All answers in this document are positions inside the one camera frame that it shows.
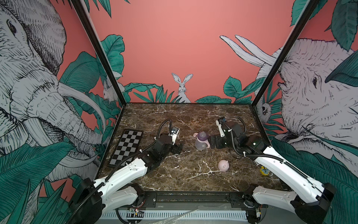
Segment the purple bottle collar with straw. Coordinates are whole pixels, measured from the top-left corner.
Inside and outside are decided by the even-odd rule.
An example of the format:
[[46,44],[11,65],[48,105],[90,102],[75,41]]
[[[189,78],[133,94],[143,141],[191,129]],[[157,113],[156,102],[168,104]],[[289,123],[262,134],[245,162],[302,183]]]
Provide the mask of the purple bottle collar with straw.
[[209,135],[205,131],[197,133],[197,140],[205,142],[209,138]]

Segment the clear plastic baby bottle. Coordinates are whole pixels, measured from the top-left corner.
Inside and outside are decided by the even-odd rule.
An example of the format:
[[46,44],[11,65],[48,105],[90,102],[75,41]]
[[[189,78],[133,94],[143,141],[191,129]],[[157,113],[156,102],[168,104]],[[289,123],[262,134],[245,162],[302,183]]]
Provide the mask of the clear plastic baby bottle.
[[207,148],[207,144],[205,142],[200,142],[199,140],[196,140],[195,147],[198,151],[202,151]]

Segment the pink bottle cap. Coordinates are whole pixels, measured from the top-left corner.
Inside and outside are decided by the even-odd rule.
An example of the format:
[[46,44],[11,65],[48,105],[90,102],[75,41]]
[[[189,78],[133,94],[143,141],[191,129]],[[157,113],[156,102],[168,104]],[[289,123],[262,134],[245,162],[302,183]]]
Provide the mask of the pink bottle cap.
[[218,169],[222,172],[227,172],[230,168],[228,160],[220,160],[218,162]]

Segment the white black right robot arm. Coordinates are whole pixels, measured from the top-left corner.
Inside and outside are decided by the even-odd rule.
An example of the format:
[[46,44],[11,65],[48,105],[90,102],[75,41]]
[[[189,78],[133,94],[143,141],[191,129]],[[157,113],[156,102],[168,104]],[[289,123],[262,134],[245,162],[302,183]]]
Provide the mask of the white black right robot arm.
[[239,156],[252,159],[273,172],[291,189],[279,191],[253,184],[242,196],[247,207],[272,205],[296,214],[307,224],[323,223],[337,191],[332,184],[321,183],[305,174],[258,136],[240,138],[227,133],[226,136],[211,136],[208,141],[211,148],[228,147]]

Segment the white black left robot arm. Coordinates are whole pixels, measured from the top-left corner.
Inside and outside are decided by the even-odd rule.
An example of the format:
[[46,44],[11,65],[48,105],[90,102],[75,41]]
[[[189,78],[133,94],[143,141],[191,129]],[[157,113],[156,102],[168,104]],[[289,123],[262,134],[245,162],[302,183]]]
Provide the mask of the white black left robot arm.
[[67,223],[94,224],[103,213],[137,203],[145,193],[130,182],[156,169],[169,153],[181,153],[183,145],[175,143],[177,136],[176,133],[162,134],[123,168],[94,181],[82,180],[70,200],[71,216]]

